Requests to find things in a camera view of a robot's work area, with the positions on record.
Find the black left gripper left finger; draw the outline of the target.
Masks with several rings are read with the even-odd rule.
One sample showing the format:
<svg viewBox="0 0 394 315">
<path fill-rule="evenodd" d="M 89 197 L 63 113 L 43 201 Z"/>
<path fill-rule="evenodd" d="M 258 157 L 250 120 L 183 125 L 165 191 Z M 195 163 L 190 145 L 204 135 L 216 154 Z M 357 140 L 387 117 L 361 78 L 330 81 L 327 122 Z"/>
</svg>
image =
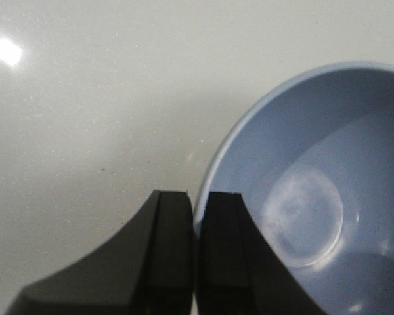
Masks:
<svg viewBox="0 0 394 315">
<path fill-rule="evenodd" d="M 192 209 L 184 192 L 155 190 L 106 243 L 24 287 L 9 314 L 189 314 Z"/>
</svg>

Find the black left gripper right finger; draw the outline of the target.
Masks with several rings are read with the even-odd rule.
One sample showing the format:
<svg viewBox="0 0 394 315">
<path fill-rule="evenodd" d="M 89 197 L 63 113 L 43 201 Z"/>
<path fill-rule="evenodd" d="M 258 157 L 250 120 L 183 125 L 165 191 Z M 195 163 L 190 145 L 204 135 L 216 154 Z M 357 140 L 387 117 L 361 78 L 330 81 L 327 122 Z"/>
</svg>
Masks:
<svg viewBox="0 0 394 315">
<path fill-rule="evenodd" d="M 199 314 L 323 314 L 250 217 L 241 194 L 208 196 L 198 242 Z"/>
</svg>

